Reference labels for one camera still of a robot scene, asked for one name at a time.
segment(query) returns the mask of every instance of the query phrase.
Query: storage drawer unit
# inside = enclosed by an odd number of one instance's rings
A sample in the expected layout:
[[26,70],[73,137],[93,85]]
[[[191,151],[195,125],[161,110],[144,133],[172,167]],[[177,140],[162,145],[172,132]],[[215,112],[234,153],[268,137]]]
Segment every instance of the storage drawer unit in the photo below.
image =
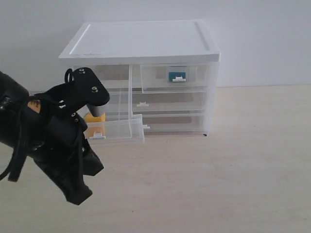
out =
[[106,121],[89,124],[93,143],[209,132],[220,53],[202,20],[85,23],[59,59],[92,68],[110,93]]

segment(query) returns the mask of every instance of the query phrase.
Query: light wood surface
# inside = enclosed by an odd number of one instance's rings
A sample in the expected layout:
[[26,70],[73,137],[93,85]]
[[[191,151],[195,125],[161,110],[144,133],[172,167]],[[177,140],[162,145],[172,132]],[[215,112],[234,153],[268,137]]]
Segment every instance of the light wood surface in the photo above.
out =
[[311,232],[311,86],[219,88],[209,137],[94,149],[105,169],[79,207],[31,159],[2,181],[0,232]]

